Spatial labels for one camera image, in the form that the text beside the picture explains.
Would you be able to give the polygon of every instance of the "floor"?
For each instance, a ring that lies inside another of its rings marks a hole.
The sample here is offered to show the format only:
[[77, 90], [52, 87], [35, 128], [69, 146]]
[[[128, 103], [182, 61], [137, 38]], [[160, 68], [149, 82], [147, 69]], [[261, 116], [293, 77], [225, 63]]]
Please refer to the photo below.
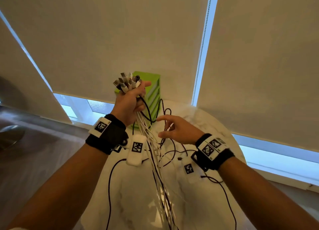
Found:
[[[86, 129], [0, 107], [0, 128], [25, 127], [23, 138], [0, 151], [0, 230], [34, 192], [84, 143]], [[74, 230], [82, 229], [81, 224]]]

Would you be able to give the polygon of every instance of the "bundle of cables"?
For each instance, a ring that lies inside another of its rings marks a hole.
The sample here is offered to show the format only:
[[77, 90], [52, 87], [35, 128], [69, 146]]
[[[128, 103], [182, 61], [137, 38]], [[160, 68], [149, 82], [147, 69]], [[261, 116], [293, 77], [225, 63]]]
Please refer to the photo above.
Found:
[[[139, 78], [139, 76], [132, 76], [132, 74], [130, 73], [128, 76], [126, 76], [125, 73], [121, 73], [122, 75], [122, 79], [119, 78], [119, 80], [116, 80], [114, 82], [114, 85], [116, 85], [116, 87], [120, 90], [122, 90], [124, 93], [126, 93], [127, 91], [129, 91], [130, 89], [134, 89], [135, 87], [138, 87], [141, 83], [141, 79]], [[175, 157], [176, 152], [178, 153], [186, 153], [186, 155], [188, 156], [188, 151], [195, 151], [195, 150], [186, 150], [186, 148], [184, 147], [184, 145], [182, 144], [182, 147], [184, 148], [184, 151], [177, 151], [176, 150], [176, 145], [174, 143], [174, 141], [171, 139], [173, 146], [174, 146], [174, 150], [171, 151], [167, 151], [165, 152], [164, 155], [162, 155], [161, 153], [161, 148], [163, 146], [163, 144], [165, 143], [165, 139], [162, 139], [161, 142], [159, 143], [157, 141], [156, 136], [154, 136], [154, 134], [152, 133], [152, 124], [156, 121], [156, 120], [152, 120], [151, 117], [151, 112], [150, 109], [147, 105], [147, 103], [145, 102], [145, 100], [140, 97], [138, 98], [139, 100], [142, 100], [146, 106], [147, 109], [147, 113], [148, 116], [146, 116], [143, 112], [137, 112], [137, 120], [135, 123], [138, 124], [139, 127], [139, 131], [141, 132], [141, 135], [145, 136], [147, 139], [147, 145], [148, 145], [148, 149], [146, 149], [146, 152], [148, 154], [148, 158], [144, 159], [142, 161], [142, 163], [146, 160], [150, 160], [151, 161], [151, 166], [152, 166], [152, 171], [153, 171], [153, 177], [154, 177], [154, 181], [156, 184], [156, 188], [157, 188], [157, 196], [158, 196], [158, 200], [160, 202], [160, 209], [159, 209], [159, 213], [160, 213], [160, 218], [162, 221], [162, 227], [169, 229], [169, 230], [174, 230], [174, 229], [178, 229], [178, 226], [175, 224], [175, 216], [173, 213], [173, 209], [170, 203], [170, 200], [168, 198], [168, 190], [167, 190], [167, 186], [165, 185], [164, 181], [163, 181], [163, 176], [161, 173], [161, 169], [163, 167], [165, 167], [166, 165], [168, 165], [169, 163], [171, 163]], [[163, 114], [166, 114], [166, 111], [169, 110], [169, 114], [172, 114], [172, 110], [170, 108], [166, 108], [164, 109], [164, 103], [163, 100], [160, 99], [159, 104], [158, 104], [158, 108], [157, 108], [157, 113], [156, 113], [156, 118], [159, 114], [159, 110], [160, 110], [160, 106], [162, 105], [162, 109], [163, 109]], [[170, 152], [174, 152], [173, 157], [170, 159], [168, 158], [168, 156], [166, 155], [167, 153]], [[163, 157], [167, 157], [169, 159], [169, 162], [164, 164], [163, 160], [161, 160]], [[112, 168], [111, 170], [111, 174], [115, 168], [115, 166], [121, 162], [124, 161], [126, 159], [122, 159], [119, 160]], [[109, 183], [108, 183], [108, 199], [109, 199], [109, 204], [110, 204], [110, 212], [109, 212], [109, 219], [107, 222], [107, 227], [106, 230], [108, 229], [109, 226], [109, 221], [110, 221], [110, 216], [111, 216], [111, 202], [110, 202], [110, 180], [111, 180], [111, 174], [110, 174], [110, 178], [109, 178]], [[208, 178], [211, 182], [213, 183], [218, 183], [221, 185], [221, 182], [215, 180], [214, 178], [211, 178], [209, 176], [203, 176]]]

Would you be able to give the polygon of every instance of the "wristband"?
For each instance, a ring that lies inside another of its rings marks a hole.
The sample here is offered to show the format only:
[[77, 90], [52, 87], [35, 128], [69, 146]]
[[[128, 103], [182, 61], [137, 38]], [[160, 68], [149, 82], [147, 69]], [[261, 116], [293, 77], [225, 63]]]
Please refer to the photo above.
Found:
[[100, 117], [94, 124], [85, 143], [110, 155], [118, 145], [127, 143], [129, 136], [125, 129], [124, 123], [114, 115], [107, 114], [105, 117]]
[[204, 170], [218, 170], [219, 167], [234, 154], [229, 146], [220, 138], [209, 133], [204, 134], [197, 140], [198, 148], [192, 155], [192, 159]]

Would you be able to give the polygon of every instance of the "person's right arm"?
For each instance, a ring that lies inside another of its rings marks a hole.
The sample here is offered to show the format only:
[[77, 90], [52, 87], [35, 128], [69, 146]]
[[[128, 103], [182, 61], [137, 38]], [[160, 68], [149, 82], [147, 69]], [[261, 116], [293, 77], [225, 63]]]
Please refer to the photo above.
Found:
[[[161, 120], [166, 120], [165, 129], [169, 130], [160, 132], [160, 138], [195, 145], [204, 135], [203, 131], [181, 117], [164, 115], [157, 118], [157, 121]], [[258, 230], [319, 229], [316, 219], [236, 157], [227, 159], [218, 173]]]

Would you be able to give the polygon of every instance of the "forearm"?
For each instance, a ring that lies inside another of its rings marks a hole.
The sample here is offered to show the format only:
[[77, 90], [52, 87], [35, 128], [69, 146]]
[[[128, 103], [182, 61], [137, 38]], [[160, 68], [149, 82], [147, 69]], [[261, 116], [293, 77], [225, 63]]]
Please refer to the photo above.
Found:
[[319, 223], [288, 196], [235, 157], [218, 173], [258, 230], [319, 229]]
[[38, 189], [7, 229], [72, 229], [92, 197], [107, 157], [83, 145]]

